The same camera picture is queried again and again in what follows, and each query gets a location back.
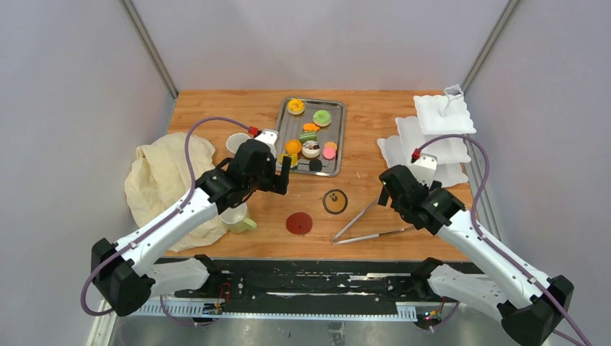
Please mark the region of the white chocolate donut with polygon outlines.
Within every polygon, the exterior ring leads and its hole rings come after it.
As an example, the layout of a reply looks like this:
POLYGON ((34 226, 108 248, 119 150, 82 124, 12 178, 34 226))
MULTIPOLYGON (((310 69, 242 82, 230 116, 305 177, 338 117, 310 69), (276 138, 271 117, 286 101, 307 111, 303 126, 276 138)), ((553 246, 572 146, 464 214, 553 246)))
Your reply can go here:
POLYGON ((306 141, 302 145, 301 153, 307 159, 318 158, 321 153, 321 146, 318 141, 306 141))

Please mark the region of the pink macaron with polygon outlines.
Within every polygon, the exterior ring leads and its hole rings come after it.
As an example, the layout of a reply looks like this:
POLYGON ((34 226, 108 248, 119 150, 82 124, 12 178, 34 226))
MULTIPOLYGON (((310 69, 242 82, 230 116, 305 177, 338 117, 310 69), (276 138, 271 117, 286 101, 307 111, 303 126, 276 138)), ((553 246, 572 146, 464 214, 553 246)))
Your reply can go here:
POLYGON ((331 146, 326 146, 323 150, 323 157, 327 160, 334 160, 336 158, 336 149, 331 146))

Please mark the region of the steel baking tray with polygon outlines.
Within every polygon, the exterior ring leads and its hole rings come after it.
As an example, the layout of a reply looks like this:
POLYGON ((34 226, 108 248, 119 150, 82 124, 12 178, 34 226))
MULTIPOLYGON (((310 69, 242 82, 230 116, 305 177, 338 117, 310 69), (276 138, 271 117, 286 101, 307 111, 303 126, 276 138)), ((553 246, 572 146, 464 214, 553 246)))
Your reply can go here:
POLYGON ((276 152, 293 159, 294 173, 334 177, 341 168, 346 120, 342 102, 288 97, 277 116, 276 152))

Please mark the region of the metal serving tongs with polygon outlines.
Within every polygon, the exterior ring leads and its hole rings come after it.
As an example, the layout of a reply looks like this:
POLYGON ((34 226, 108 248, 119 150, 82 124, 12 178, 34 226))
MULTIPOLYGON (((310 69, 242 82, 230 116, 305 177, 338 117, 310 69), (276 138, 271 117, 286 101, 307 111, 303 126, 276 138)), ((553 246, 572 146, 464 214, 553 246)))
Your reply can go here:
POLYGON ((335 246, 353 244, 357 242, 379 239, 387 236, 405 234, 416 230, 415 226, 407 225, 402 228, 389 228, 384 226, 366 225, 363 221, 366 215, 378 205, 378 201, 370 202, 346 226, 331 238, 335 246))

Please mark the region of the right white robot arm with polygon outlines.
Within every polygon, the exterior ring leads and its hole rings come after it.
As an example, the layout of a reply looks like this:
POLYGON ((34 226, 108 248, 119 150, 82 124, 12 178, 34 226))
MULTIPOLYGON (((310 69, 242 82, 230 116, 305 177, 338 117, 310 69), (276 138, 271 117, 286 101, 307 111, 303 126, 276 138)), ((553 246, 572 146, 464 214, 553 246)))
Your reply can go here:
POLYGON ((396 165, 379 176, 379 205, 389 205, 416 229, 426 229, 466 254, 488 278, 484 282, 429 257, 411 274, 414 295, 464 303, 490 316, 519 345, 542 345, 563 320, 574 285, 527 264, 487 230, 451 192, 418 182, 396 165))

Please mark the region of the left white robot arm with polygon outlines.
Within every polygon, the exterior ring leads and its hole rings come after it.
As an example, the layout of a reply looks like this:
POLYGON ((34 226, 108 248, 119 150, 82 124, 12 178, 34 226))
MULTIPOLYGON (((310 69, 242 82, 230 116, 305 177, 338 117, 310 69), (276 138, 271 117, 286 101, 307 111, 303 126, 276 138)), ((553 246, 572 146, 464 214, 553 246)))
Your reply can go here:
POLYGON ((199 258, 160 265, 157 260, 189 232, 245 203, 257 190, 285 195, 291 160, 284 158, 279 172, 276 163, 266 143, 249 139, 234 157, 203 173, 183 197, 144 227, 114 243, 100 239, 92 246, 91 273, 81 298, 94 285, 111 312, 128 316, 153 296, 177 290, 215 296, 221 280, 199 258))

